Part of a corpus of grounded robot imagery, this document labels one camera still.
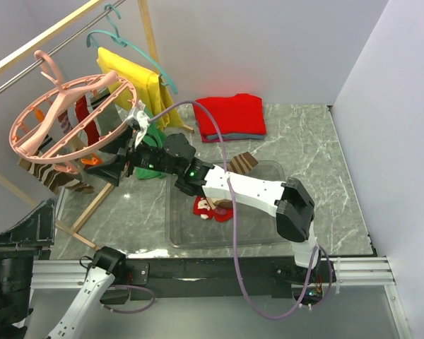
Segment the brown striped sock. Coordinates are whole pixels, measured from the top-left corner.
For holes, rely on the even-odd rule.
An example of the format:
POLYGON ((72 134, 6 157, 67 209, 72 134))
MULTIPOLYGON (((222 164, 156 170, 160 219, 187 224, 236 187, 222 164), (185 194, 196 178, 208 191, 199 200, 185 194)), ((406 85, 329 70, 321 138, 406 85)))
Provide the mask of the brown striped sock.
MULTIPOLYGON (((227 164, 227 169, 229 172, 246 175, 250 173, 258 164, 258 160, 253 155, 251 155, 249 152, 245 152, 234 156, 227 164)), ((207 201, 211 203, 212 209, 232 208, 231 200, 207 198, 207 201)))

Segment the purple striped beige sock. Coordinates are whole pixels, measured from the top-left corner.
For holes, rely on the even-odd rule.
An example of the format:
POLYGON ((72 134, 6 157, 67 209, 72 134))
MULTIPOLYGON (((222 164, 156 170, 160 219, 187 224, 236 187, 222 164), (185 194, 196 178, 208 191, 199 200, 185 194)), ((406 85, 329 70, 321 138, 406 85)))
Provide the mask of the purple striped beige sock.
POLYGON ((60 123, 60 127, 63 131, 63 134, 66 135, 68 133, 71 132, 71 130, 73 129, 71 122, 69 120, 69 114, 68 114, 68 110, 65 110, 64 112, 62 112, 58 117, 58 122, 60 123))

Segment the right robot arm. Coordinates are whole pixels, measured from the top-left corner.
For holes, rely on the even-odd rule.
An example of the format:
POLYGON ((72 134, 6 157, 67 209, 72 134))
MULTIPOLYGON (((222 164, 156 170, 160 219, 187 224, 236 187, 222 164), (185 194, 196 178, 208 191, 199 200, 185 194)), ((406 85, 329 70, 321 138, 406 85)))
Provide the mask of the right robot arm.
POLYGON ((162 147, 121 136, 105 148, 112 158, 88 168, 87 173, 118 186, 134 168, 171 174, 175 186, 188 196, 221 198, 261 210, 276 219, 277 233, 291 243, 296 273, 305 282, 320 273, 319 246, 314 235, 314 201, 302 183, 256 179, 225 171, 195 156, 196 150, 181 133, 169 135, 162 147))

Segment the red christmas sock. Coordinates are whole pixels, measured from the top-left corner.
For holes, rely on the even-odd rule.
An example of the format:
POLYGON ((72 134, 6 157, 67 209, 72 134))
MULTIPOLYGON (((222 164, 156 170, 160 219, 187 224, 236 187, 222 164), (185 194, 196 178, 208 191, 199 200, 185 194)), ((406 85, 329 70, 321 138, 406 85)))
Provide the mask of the red christmas sock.
POLYGON ((215 206, 210 199, 197 196, 193 205, 193 214, 203 220, 227 222, 233 218, 233 209, 215 206))

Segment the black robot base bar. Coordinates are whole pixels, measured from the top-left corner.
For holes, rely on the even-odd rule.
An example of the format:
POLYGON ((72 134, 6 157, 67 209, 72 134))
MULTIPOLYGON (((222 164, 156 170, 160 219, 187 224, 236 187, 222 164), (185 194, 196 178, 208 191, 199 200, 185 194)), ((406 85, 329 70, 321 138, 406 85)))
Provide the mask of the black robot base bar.
MULTIPOLYGON (((249 296, 291 298, 305 282, 307 268, 292 256, 242 257, 240 272, 249 296)), ((232 258, 128 259, 115 285, 135 285, 157 298, 236 297, 242 294, 232 258)))

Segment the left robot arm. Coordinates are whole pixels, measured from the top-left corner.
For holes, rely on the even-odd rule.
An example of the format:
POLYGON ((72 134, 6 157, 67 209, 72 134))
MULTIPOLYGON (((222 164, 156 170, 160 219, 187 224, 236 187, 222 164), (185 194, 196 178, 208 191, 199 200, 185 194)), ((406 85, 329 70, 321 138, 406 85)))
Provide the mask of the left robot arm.
POLYGON ((126 256, 104 246, 87 268, 50 261, 57 202, 0 233, 0 338, 83 338, 102 296, 126 279, 126 256))

